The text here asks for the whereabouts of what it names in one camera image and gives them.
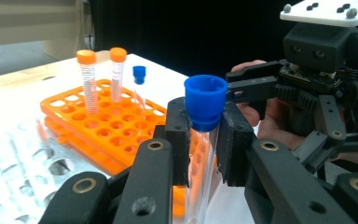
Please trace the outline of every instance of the blue cap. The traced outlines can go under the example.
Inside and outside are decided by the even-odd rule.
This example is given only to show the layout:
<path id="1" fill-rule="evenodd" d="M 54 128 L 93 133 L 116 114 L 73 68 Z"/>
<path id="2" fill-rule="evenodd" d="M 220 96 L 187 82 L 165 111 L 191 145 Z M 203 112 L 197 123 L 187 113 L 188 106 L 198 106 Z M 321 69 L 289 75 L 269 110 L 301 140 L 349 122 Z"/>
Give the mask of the blue cap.
<path id="1" fill-rule="evenodd" d="M 132 68 L 133 77 L 135 78 L 135 84 L 142 85 L 145 83 L 146 67 L 144 66 L 133 66 Z"/>
<path id="2" fill-rule="evenodd" d="M 227 82 L 221 77 L 197 75 L 185 81 L 185 107 L 193 129 L 207 133 L 217 127 L 226 103 Z"/>

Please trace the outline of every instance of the orange cap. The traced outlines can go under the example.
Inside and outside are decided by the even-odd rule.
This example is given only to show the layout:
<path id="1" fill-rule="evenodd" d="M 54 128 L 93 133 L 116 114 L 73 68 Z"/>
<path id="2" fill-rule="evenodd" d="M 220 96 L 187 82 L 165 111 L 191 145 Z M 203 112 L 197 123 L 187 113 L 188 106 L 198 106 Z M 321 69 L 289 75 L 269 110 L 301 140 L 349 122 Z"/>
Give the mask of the orange cap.
<path id="1" fill-rule="evenodd" d="M 122 48 L 110 49 L 110 60 L 115 63 L 124 63 L 126 61 L 127 51 Z"/>
<path id="2" fill-rule="evenodd" d="M 96 57 L 95 52 L 89 49 L 81 49 L 76 53 L 77 62 L 81 64 L 93 64 L 95 63 Z"/>

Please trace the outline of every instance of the white surface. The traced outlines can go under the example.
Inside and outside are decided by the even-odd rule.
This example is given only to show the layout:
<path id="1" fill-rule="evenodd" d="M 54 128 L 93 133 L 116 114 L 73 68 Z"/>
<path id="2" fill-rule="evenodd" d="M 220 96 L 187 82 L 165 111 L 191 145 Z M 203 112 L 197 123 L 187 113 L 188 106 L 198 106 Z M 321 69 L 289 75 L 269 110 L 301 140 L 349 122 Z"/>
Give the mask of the white surface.
<path id="1" fill-rule="evenodd" d="M 319 6 L 307 11 L 307 6 L 311 6 L 313 3 L 319 3 Z M 281 19 L 342 27 L 357 26 L 358 12 L 353 19 L 347 19 L 347 9 L 342 13 L 337 13 L 337 8 L 347 3 L 351 4 L 350 8 L 356 8 L 358 11 L 358 0 L 306 0 L 292 6 L 289 13 L 282 11 Z"/>
<path id="2" fill-rule="evenodd" d="M 110 62 L 96 65 L 97 79 L 110 79 Z M 145 98 L 161 106 L 177 97 L 185 95 L 184 82 L 187 77 L 152 63 L 136 55 L 129 55 L 124 66 L 123 86 L 133 90 L 132 67 L 146 67 L 145 85 L 149 87 Z M 59 92 L 68 91 L 81 86 L 80 70 L 78 74 L 68 77 L 55 77 L 11 91 L 0 91 L 0 132 L 6 130 L 21 120 L 28 118 L 43 118 L 39 103 L 45 98 Z M 212 197 L 206 223 L 254 223 L 244 198 L 244 188 L 229 188 L 222 183 Z M 183 223 L 176 219 L 173 223 Z"/>

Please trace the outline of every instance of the blue screw cap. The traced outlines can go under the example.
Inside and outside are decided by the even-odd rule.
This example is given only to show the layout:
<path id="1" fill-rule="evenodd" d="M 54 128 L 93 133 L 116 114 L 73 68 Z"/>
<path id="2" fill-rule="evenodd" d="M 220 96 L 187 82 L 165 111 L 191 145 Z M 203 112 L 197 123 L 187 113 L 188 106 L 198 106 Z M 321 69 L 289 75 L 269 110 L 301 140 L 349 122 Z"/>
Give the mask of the blue screw cap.
<path id="1" fill-rule="evenodd" d="M 146 67 L 141 65 L 133 66 L 132 73 L 133 73 L 133 77 L 135 78 L 134 79 L 135 84 L 142 85 L 145 83 Z"/>
<path id="2" fill-rule="evenodd" d="M 227 82 L 221 77 L 196 75 L 185 81 L 185 107 L 193 129 L 207 133 L 217 127 L 226 103 Z"/>

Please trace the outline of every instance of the centrifuge tube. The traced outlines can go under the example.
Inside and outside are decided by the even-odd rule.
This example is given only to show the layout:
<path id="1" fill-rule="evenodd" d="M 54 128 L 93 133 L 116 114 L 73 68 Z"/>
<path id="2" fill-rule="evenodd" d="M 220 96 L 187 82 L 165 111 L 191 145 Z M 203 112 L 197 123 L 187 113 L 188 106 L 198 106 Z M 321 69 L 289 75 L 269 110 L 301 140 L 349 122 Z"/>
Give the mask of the centrifuge tube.
<path id="1" fill-rule="evenodd" d="M 110 49 L 110 60 L 112 61 L 112 102 L 121 102 L 123 65 L 127 58 L 127 51 L 122 48 Z"/>
<path id="2" fill-rule="evenodd" d="M 141 110 L 141 113 L 145 112 L 146 108 L 146 99 L 145 99 L 145 77 L 146 77 L 146 67 L 144 66 L 133 66 L 132 73 L 134 77 L 134 103 L 137 104 L 138 108 Z"/>
<path id="3" fill-rule="evenodd" d="M 211 188 L 215 144 L 227 83 L 220 77 L 198 75 L 185 81 L 186 112 L 190 116 L 190 164 L 185 224 L 204 223 Z"/>
<path id="4" fill-rule="evenodd" d="M 98 113 L 98 92 L 94 74 L 95 52 L 89 49 L 82 49 L 76 53 L 76 57 L 83 77 L 86 110 L 89 114 L 96 114 Z"/>

